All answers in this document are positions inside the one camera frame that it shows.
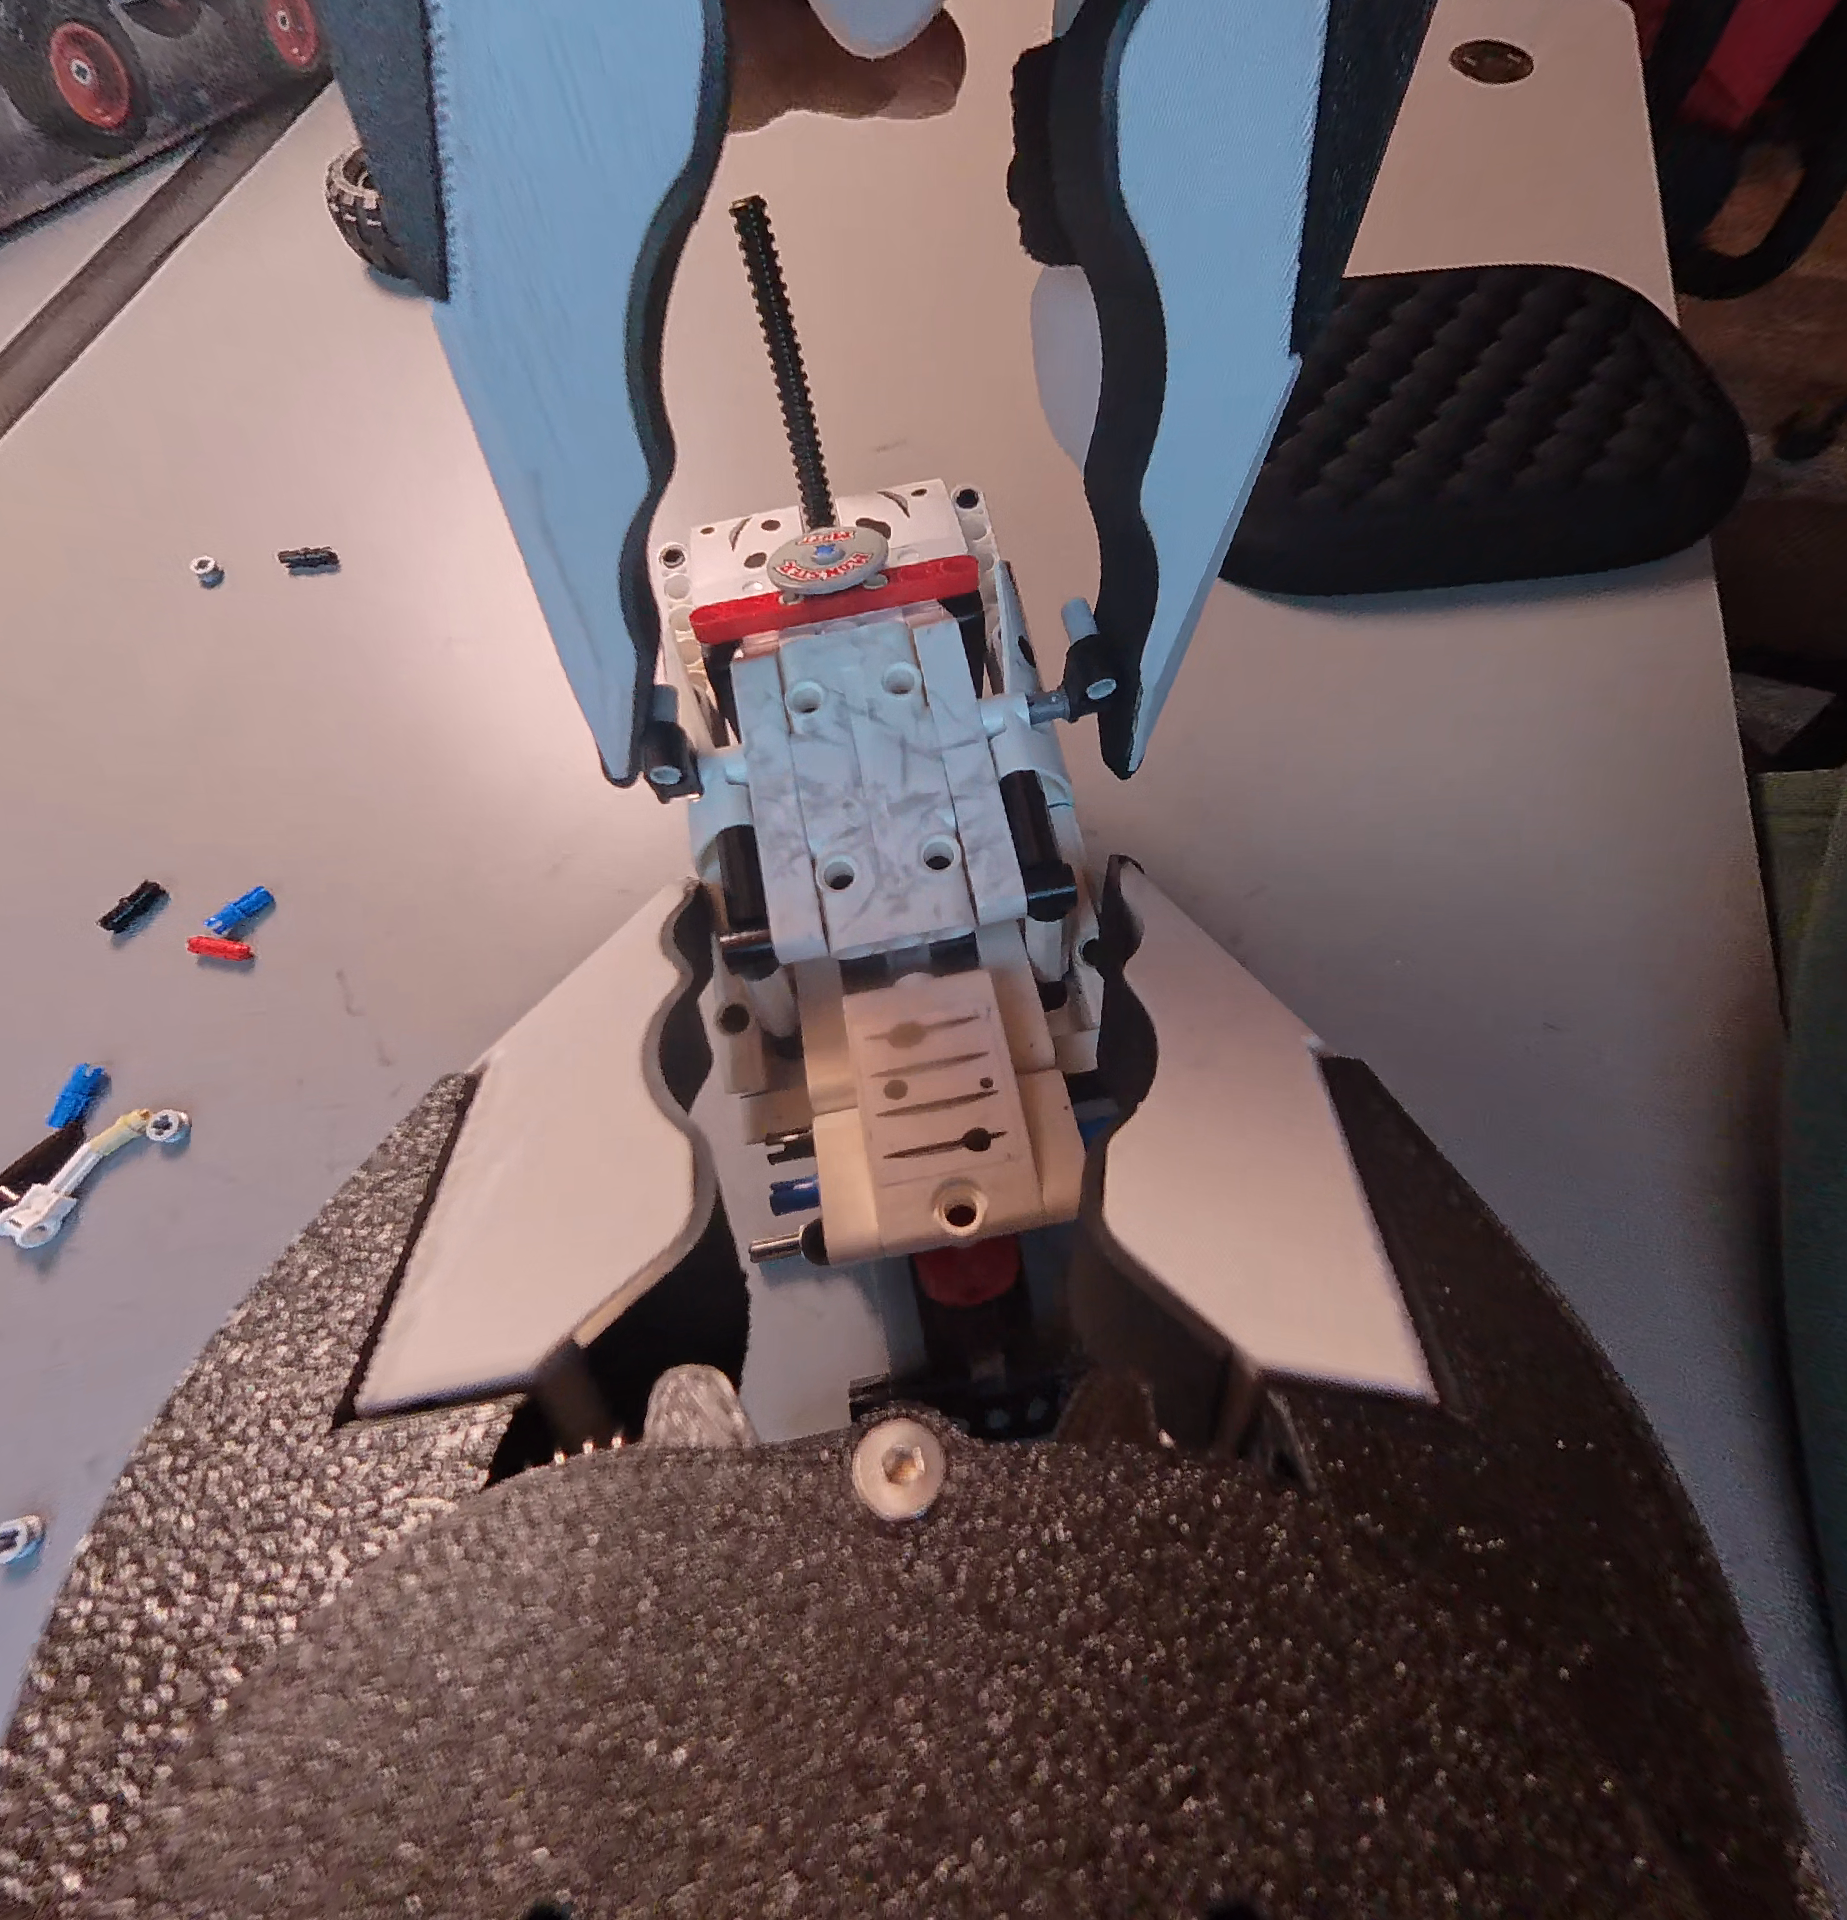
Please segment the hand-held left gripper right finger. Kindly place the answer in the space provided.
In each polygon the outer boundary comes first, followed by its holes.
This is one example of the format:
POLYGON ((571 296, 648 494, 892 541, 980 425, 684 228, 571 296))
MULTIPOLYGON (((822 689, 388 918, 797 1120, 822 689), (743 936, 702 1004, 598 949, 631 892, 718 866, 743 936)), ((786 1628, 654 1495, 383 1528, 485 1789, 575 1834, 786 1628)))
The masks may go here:
POLYGON ((1192 1448, 1238 1448, 1270 1386, 1435 1406, 1311 1027, 1135 860, 1107 864, 1100 909, 1117 1123, 1080 1214, 1092 1337, 1192 1448))

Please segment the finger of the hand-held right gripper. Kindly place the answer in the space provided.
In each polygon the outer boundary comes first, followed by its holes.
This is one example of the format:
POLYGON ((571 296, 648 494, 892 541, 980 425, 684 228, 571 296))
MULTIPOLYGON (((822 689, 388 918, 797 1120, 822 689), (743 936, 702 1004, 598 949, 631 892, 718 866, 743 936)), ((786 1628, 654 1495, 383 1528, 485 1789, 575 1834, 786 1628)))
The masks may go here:
POLYGON ((436 325, 614 784, 638 775, 659 653, 663 328, 724 129, 721 5, 436 6, 436 325))
POLYGON ((1098 307, 1084 458, 1106 766, 1139 766, 1295 385, 1328 6, 1082 5, 1056 40, 1056 203, 1098 307))

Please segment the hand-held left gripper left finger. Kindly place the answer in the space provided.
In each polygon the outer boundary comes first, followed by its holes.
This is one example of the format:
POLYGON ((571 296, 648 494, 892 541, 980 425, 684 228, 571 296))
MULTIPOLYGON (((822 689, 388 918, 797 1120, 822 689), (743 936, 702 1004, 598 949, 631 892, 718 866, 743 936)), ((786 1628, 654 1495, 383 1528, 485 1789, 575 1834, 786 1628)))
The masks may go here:
POLYGON ((532 1389, 695 1250, 711 948, 709 890, 670 882, 481 1059, 355 1414, 532 1389))

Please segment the white lego truck model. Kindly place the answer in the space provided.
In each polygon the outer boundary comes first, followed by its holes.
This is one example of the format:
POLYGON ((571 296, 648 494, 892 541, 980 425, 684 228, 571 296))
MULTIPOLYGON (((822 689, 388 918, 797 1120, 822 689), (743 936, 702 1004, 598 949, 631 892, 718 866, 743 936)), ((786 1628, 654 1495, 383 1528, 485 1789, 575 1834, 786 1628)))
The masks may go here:
POLYGON ((984 493, 837 494, 768 203, 730 206, 795 503, 655 542, 668 685, 648 783, 689 799, 715 1022, 772 1169, 756 1262, 887 1267, 920 1356, 851 1390, 986 1441, 1080 1381, 1034 1236, 1098 1126, 1098 906, 1056 727, 1117 681, 1092 629, 1038 674, 984 493))

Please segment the black lego tyre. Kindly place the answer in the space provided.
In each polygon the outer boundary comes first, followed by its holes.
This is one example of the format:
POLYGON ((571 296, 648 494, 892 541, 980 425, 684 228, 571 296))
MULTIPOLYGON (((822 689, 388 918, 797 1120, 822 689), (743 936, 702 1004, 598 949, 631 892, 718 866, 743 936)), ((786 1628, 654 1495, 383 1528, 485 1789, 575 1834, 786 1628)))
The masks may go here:
POLYGON ((411 283, 404 251, 391 230, 383 194, 363 146, 333 159, 325 171, 325 208, 343 243, 368 271, 411 283))

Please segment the lego set box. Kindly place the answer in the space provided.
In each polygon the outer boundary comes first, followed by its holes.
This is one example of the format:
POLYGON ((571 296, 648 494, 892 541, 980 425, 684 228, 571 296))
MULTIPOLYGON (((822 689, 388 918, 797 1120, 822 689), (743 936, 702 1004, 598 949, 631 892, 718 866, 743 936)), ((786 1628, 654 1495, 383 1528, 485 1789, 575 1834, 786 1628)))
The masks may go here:
POLYGON ((327 72, 313 3, 0 3, 0 234, 327 72))

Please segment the white yellow lego subassembly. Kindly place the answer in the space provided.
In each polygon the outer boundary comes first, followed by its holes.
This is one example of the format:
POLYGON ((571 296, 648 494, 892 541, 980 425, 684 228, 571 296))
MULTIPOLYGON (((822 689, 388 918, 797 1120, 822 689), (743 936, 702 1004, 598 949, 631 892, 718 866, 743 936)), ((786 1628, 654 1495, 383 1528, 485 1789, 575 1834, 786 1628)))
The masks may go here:
POLYGON ((182 1145, 191 1133, 191 1114, 178 1108, 138 1108, 118 1116, 94 1135, 83 1126, 82 1129, 85 1138, 61 1169, 55 1182, 51 1187, 29 1187, 19 1204, 0 1213, 0 1239, 24 1252, 44 1247, 61 1235, 80 1204, 82 1189, 104 1161, 140 1143, 164 1149, 182 1145))

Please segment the person's right hand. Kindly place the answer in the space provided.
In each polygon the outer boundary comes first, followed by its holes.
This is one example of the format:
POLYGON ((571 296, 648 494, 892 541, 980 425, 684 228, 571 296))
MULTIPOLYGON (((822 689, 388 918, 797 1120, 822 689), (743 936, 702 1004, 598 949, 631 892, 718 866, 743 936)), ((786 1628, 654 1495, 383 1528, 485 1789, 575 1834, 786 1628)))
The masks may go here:
POLYGON ((940 3, 726 3, 730 133, 790 112, 933 121, 953 110, 964 43, 940 3))

